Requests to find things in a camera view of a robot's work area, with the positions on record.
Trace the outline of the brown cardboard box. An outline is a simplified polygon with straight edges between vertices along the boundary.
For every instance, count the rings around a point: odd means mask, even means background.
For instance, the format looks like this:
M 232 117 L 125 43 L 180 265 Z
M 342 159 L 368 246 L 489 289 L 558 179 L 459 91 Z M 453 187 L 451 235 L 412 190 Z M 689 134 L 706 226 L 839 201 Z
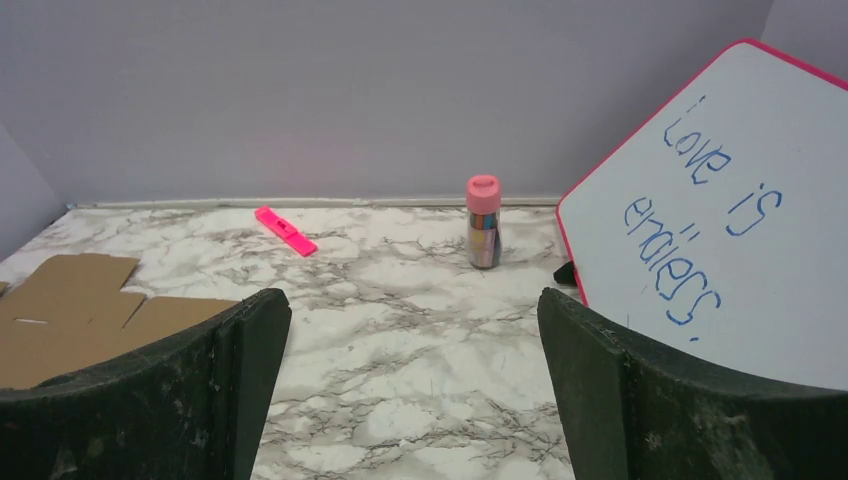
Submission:
M 1 285 L 1 385 L 33 388 L 182 332 L 232 300 L 123 291 L 139 261 L 60 254 L 15 287 Z

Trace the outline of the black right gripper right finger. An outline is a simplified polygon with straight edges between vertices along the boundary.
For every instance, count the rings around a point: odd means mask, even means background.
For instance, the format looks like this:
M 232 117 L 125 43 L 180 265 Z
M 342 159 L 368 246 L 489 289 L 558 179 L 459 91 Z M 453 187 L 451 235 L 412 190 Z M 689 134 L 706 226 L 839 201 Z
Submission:
M 843 479 L 847 395 L 728 369 L 545 289 L 538 326 L 578 479 Z

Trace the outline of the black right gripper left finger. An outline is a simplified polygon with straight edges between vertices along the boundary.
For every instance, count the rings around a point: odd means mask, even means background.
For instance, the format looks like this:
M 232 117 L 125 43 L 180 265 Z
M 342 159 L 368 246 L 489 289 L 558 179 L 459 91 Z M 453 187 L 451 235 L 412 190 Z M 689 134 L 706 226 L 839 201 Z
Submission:
M 292 310 L 266 288 L 114 359 L 1 392 L 5 479 L 247 479 Z

